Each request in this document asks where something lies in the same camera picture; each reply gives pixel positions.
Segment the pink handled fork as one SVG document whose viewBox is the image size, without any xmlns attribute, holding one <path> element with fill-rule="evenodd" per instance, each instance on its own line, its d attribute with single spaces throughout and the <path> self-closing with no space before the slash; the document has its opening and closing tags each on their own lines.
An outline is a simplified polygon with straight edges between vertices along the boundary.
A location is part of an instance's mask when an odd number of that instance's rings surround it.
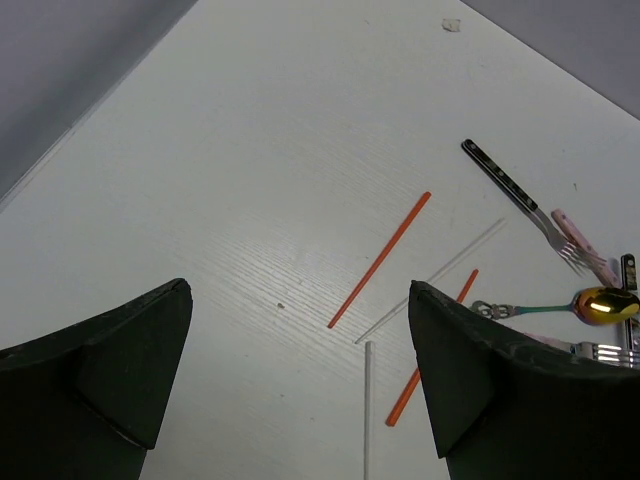
<svg viewBox="0 0 640 480">
<path fill-rule="evenodd" d="M 593 342 L 571 343 L 527 333 L 527 336 L 572 355 L 613 366 L 639 369 L 639 353 L 619 346 Z"/>
</svg>

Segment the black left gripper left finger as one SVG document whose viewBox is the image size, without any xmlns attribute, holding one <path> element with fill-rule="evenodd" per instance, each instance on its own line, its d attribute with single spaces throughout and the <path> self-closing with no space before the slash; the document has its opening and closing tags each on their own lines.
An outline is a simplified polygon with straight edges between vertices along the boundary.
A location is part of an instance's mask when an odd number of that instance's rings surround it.
<svg viewBox="0 0 640 480">
<path fill-rule="evenodd" d="M 173 279 L 1 352 L 4 479 L 137 479 L 186 343 L 191 288 Z"/>
</svg>

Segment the black handled fork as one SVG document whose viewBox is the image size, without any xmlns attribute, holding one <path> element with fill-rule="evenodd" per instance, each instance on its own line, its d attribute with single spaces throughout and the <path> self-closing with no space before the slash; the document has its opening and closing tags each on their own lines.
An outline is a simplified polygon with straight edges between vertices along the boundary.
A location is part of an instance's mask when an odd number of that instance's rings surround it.
<svg viewBox="0 0 640 480">
<path fill-rule="evenodd" d="M 461 148 L 511 198 L 542 232 L 556 254 L 568 263 L 577 274 L 581 274 L 584 269 L 595 272 L 597 268 L 605 264 L 605 261 L 597 254 L 588 252 L 562 234 L 533 198 L 473 140 L 465 139 L 461 142 Z"/>
</svg>

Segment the iridescent gold spoon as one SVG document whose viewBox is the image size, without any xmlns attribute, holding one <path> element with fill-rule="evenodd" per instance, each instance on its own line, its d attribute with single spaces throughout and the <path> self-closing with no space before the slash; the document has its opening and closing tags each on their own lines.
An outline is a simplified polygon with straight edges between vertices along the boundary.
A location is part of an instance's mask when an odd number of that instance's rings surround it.
<svg viewBox="0 0 640 480">
<path fill-rule="evenodd" d="M 624 322 L 639 313 L 639 298 L 626 290 L 613 287 L 591 287 L 576 293 L 566 305 L 514 306 L 489 304 L 478 300 L 471 310 L 491 320 L 504 320 L 525 314 L 571 312 L 581 322 L 591 326 L 606 326 Z"/>
</svg>

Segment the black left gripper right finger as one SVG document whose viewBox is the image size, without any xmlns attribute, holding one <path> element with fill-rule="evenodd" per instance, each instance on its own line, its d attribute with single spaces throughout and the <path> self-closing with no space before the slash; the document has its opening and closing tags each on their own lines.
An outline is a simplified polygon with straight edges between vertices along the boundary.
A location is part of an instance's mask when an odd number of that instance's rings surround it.
<svg viewBox="0 0 640 480">
<path fill-rule="evenodd" d="M 635 479 L 639 374 L 485 319 L 426 282 L 409 324 L 453 479 Z"/>
</svg>

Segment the pink handled spoon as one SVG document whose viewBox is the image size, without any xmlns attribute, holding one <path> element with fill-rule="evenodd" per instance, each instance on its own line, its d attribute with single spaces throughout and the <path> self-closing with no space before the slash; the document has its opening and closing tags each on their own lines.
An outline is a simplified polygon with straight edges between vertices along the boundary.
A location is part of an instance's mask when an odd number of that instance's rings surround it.
<svg viewBox="0 0 640 480">
<path fill-rule="evenodd" d="M 561 209 L 555 209 L 551 212 L 551 217 L 568 239 L 577 245 L 585 254 L 586 259 L 589 261 L 591 271 L 596 278 L 604 286 L 620 287 L 621 282 L 616 273 L 611 269 L 609 262 L 598 255 L 595 248 L 569 219 L 567 214 Z"/>
</svg>

